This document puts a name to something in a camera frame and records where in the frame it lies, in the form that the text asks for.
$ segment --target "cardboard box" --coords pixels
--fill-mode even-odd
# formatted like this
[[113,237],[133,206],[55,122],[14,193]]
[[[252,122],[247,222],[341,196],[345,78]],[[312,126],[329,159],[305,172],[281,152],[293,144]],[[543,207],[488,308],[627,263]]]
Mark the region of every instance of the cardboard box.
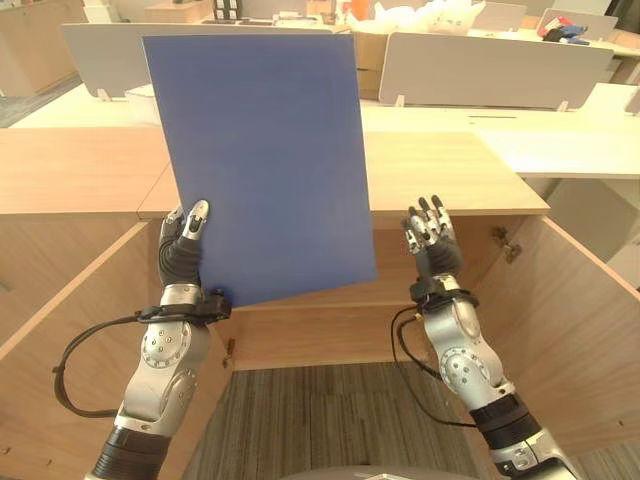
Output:
[[360,98],[365,100],[378,100],[381,78],[382,71],[358,70],[358,91],[360,92]]
[[378,100],[389,35],[353,32],[360,98]]

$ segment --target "blue folder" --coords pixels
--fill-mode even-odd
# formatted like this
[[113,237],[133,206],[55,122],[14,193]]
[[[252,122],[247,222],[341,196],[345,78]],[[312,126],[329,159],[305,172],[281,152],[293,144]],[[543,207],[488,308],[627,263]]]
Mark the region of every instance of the blue folder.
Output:
[[145,37],[201,278],[235,306],[375,279],[349,35]]

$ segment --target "metal joint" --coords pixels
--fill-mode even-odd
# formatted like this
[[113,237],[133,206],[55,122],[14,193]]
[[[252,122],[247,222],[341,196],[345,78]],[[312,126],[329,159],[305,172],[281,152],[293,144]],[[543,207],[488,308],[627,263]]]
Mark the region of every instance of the metal joint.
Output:
[[504,258],[507,263],[513,263],[522,253],[522,247],[518,243],[512,242],[508,237],[509,232],[504,227],[494,227],[491,230],[491,237],[496,244],[504,251]]

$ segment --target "gray partition panel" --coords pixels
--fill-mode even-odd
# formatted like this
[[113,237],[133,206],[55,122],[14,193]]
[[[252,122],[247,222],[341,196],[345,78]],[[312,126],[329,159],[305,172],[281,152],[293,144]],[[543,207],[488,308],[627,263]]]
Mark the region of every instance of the gray partition panel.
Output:
[[606,40],[618,23],[618,17],[607,17],[604,15],[592,15],[590,13],[571,12],[569,10],[555,10],[547,8],[544,15],[540,17],[536,30],[545,26],[555,17],[567,17],[575,25],[589,27],[582,35],[582,38],[591,40]]
[[613,51],[551,42],[392,33],[380,101],[414,105],[580,107]]
[[328,34],[330,30],[249,25],[193,25],[154,23],[79,23],[62,25],[71,58],[87,90],[110,97],[151,82],[142,49],[143,36]]
[[487,2],[471,28],[500,32],[516,31],[522,25],[526,13],[527,7],[524,5]]

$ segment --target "white wall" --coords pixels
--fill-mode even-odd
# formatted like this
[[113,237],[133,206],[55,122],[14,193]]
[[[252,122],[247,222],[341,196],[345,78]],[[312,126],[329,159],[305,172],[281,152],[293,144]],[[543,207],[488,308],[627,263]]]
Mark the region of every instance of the white wall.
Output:
[[611,0],[555,0],[552,8],[570,10],[572,12],[604,15]]

